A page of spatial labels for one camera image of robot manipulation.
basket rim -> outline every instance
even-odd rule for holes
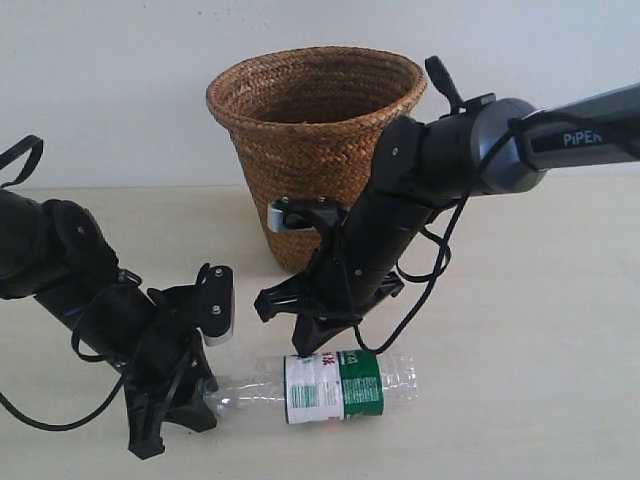
[[[318,123],[286,123],[286,122],[274,122],[274,121],[266,121],[266,120],[258,120],[253,117],[248,117],[246,115],[240,115],[235,112],[232,112],[226,107],[221,106],[219,103],[213,101],[213,91],[214,89],[226,78],[233,75],[234,73],[238,73],[249,65],[254,64],[258,60],[265,59],[275,59],[283,56],[295,55],[295,54],[305,54],[307,52],[331,52],[331,51],[348,51],[348,52],[357,52],[365,55],[375,55],[375,56],[385,56],[390,60],[394,60],[399,64],[407,67],[407,70],[413,73],[413,84],[411,88],[407,91],[406,94],[396,99],[394,102],[384,106],[383,108],[373,110],[363,115],[354,116],[345,120],[339,120],[335,122],[318,122]],[[397,111],[404,110],[406,105],[415,105],[424,91],[428,86],[428,80],[425,72],[422,68],[410,58],[401,55],[399,53],[387,51],[387,50],[379,50],[368,47],[355,47],[355,46],[311,46],[311,47],[300,47],[293,48],[287,50],[279,50],[275,52],[265,53],[262,55],[256,55],[245,60],[242,60],[229,68],[225,69],[223,72],[218,74],[207,86],[205,91],[206,104],[209,112],[216,118],[216,120],[223,125],[225,128],[230,130],[234,129],[255,129],[255,130],[272,130],[273,132],[277,131],[288,131],[288,132],[298,132],[298,133],[311,133],[311,132],[320,132],[327,129],[335,129],[335,128],[344,128],[347,129],[351,126],[363,127],[366,125],[379,125],[384,122],[387,118],[394,116]],[[372,118],[378,118],[375,122],[372,122]]]

wicker basket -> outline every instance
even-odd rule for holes
[[[422,69],[385,51],[311,47],[245,60],[207,88],[207,106],[230,134],[269,248],[299,272],[315,231],[273,233],[269,202],[336,199],[351,207],[369,178],[382,130],[408,114],[427,86]]]

table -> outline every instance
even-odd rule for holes
[[[260,289],[287,275],[245,187],[21,193],[89,208],[144,288],[191,283],[204,262],[231,266],[235,335],[207,350],[215,373],[293,353],[294,319],[262,324],[253,310]],[[527,194],[474,199],[449,270],[399,341],[420,385],[406,412],[311,429],[228,421],[195,434],[166,424],[166,453],[144,462],[126,448],[122,394],[68,433],[3,412],[0,477],[640,478],[639,207],[640,176],[550,177]],[[416,239],[402,264],[422,273],[434,254]],[[372,312],[367,341],[386,338],[421,288]],[[0,384],[15,404],[62,423],[102,401],[116,381],[110,367],[80,362],[69,331],[32,299],[1,308]],[[355,345],[346,332],[328,347]]]

robotic arm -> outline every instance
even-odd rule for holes
[[[373,352],[387,348],[446,268],[448,240],[469,197],[527,192],[552,168],[640,160],[640,84],[536,111],[523,100],[497,100],[494,94],[463,101],[437,57],[425,65],[450,113],[428,124],[407,116],[392,122],[349,212],[323,198],[284,197],[270,205],[273,231],[316,228],[321,235],[307,268],[261,291],[254,304],[263,322],[280,313],[297,316],[292,340],[300,355],[351,327],[365,348],[358,325],[382,300],[400,293],[400,277],[428,282],[416,308]],[[454,207],[443,238],[426,230]],[[440,245],[433,273],[418,278],[392,271],[418,233]]]
[[[98,416],[124,388],[129,450],[141,459],[164,452],[167,421],[204,431],[216,418],[200,384],[217,389],[202,348],[233,332],[233,275],[205,264],[193,285],[163,291],[138,288],[141,279],[119,267],[91,213],[66,200],[40,204],[4,189],[33,171],[43,142],[29,136],[0,155],[0,168],[31,151],[23,173],[0,190],[0,298],[33,296],[73,333],[71,345],[88,362],[106,361],[120,380],[96,411],[68,425],[43,424],[22,414],[0,393],[16,418],[48,431],[66,431]],[[80,341],[96,354],[79,351]]]

plastic bottle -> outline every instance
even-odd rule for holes
[[[245,378],[218,377],[217,391],[201,386],[218,418],[242,411],[252,419],[287,424],[348,420],[386,415],[418,397],[413,361],[395,349],[378,356],[344,350],[267,357],[252,372]]]

